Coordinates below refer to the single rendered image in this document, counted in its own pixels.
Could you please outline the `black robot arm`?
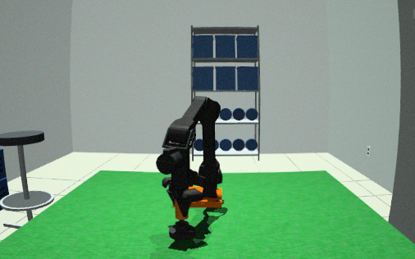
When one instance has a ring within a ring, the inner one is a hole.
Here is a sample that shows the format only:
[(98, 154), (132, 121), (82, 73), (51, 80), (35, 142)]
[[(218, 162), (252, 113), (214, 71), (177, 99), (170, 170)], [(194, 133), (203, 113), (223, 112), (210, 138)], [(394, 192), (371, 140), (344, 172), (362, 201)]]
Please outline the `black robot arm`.
[(215, 122), (220, 111), (218, 102), (208, 97), (194, 97), (185, 114), (167, 128), (162, 145), (165, 149), (156, 160), (157, 169), (164, 175), (190, 167), (189, 150), (193, 146), (195, 126), (199, 121), (203, 127), (203, 162), (198, 172), (190, 174), (189, 183), (203, 188), (204, 198), (217, 198), (217, 184), (222, 184), (223, 180), (215, 149)]

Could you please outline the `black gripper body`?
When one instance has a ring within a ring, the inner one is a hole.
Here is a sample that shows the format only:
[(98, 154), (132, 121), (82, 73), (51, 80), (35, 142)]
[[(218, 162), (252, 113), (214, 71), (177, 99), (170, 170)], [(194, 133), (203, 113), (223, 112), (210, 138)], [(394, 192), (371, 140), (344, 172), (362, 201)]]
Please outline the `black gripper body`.
[(193, 171), (188, 168), (179, 168), (171, 173), (171, 177), (166, 177), (162, 180), (162, 187), (168, 188), (171, 192), (179, 191), (179, 199), (184, 202), (199, 202), (203, 200), (203, 193), (197, 189), (188, 189), (193, 187), (192, 183), (189, 183), (190, 174)]

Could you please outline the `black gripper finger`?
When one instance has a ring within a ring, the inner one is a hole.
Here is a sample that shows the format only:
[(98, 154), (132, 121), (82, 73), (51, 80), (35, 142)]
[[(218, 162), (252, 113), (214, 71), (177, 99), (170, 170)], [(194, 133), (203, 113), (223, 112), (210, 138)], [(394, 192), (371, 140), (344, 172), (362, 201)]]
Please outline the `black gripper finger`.
[(166, 190), (169, 197), (171, 198), (174, 206), (175, 206), (175, 199), (179, 197), (179, 191), (173, 191), (171, 192), (169, 189)]
[(178, 203), (182, 216), (187, 217), (192, 202), (184, 203), (179, 198), (176, 198), (176, 201)]

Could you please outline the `orange knob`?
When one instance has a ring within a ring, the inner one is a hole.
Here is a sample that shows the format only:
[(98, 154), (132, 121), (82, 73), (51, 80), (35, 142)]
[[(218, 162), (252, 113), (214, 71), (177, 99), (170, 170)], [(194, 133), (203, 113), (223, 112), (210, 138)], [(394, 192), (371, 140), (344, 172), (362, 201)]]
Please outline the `orange knob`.
[(178, 220), (185, 220), (185, 219), (189, 218), (189, 213), (188, 213), (187, 217), (183, 217), (182, 216), (181, 211), (180, 211), (180, 208), (178, 206), (178, 203), (177, 203), (176, 199), (175, 199), (175, 210), (176, 210), (176, 219), (178, 219)]

